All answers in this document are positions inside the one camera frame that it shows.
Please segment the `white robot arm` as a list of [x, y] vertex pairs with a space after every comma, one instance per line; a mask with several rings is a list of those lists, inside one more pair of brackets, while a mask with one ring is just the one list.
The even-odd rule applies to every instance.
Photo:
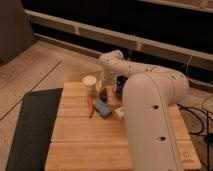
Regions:
[[122, 106], [134, 171], [184, 171], [169, 118], [169, 107], [189, 90], [187, 77], [174, 69], [128, 61], [119, 50], [99, 57], [102, 81], [127, 81]]

